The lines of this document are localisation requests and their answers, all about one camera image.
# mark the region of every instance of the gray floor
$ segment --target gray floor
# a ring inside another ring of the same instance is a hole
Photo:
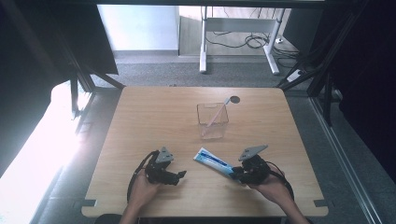
[[[198,72],[196,57],[179,57],[174,52],[116,54],[119,76],[128,86],[224,86],[265,88],[278,77],[270,73],[263,57],[210,57],[207,75]],[[73,161],[54,180],[32,223],[93,223],[81,206],[99,157],[106,132],[117,106],[120,91],[94,77],[98,88],[82,119],[79,132],[82,147]],[[304,90],[309,80],[286,92],[290,110],[303,139],[318,182],[329,206],[326,217],[312,217],[315,223],[369,223],[347,175],[334,153],[316,109]],[[382,223],[396,223],[396,187],[370,150],[344,120],[337,103],[332,104],[332,128],[350,159],[357,176],[372,199]]]

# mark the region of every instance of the human arm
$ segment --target human arm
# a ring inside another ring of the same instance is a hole
[[[281,174],[273,165],[271,170]],[[276,203],[285,212],[290,224],[309,224],[308,220],[301,213],[295,201],[284,183],[277,177],[269,175],[260,185],[248,185],[251,189],[257,190],[269,201]]]
[[[140,209],[151,201],[160,188],[159,183],[151,184],[146,177],[146,172],[141,170],[137,174],[128,205],[126,206],[120,224],[134,224]]]

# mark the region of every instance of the clear plastic container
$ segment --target clear plastic container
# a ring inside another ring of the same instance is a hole
[[[227,107],[224,103],[197,105],[199,134],[202,139],[221,138],[224,136],[227,124]]]

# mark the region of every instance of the desk leg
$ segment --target desk leg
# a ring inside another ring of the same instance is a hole
[[[206,12],[207,7],[204,7],[204,15],[202,17],[202,39],[201,39],[201,52],[199,58],[199,72],[206,72]]]
[[[282,18],[284,13],[285,13],[285,8],[281,8],[276,17],[276,23],[274,25],[273,32],[271,33],[270,42],[268,43],[267,46],[263,47],[265,55],[267,56],[268,63],[270,64],[271,70],[274,75],[279,75],[279,69],[277,69],[274,56],[272,55],[271,52],[275,44],[277,32],[279,32],[280,24],[282,24]]]

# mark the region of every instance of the black cable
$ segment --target black cable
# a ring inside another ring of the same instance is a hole
[[[293,188],[291,187],[291,184],[289,183],[289,181],[286,179],[285,175],[282,173],[282,171],[279,169],[279,167],[277,167],[274,163],[267,161],[267,163],[270,163],[272,165],[274,165],[276,167],[276,169],[279,171],[279,173],[270,170],[270,175],[276,176],[277,178],[279,178],[280,180],[283,181],[283,183],[285,184],[286,189],[288,189],[291,198],[294,200],[294,192],[293,192]]]
[[[140,162],[139,166],[137,166],[136,170],[134,171],[134,174],[131,177],[131,181],[129,181],[129,186],[128,186],[128,191],[126,193],[126,200],[129,202],[129,197],[131,196],[131,191],[132,191],[132,186],[134,185],[134,181],[137,178],[137,174],[143,169],[143,166],[145,165],[146,161],[153,156],[154,154],[158,153],[159,151],[152,151],[150,152],[145,159]]]

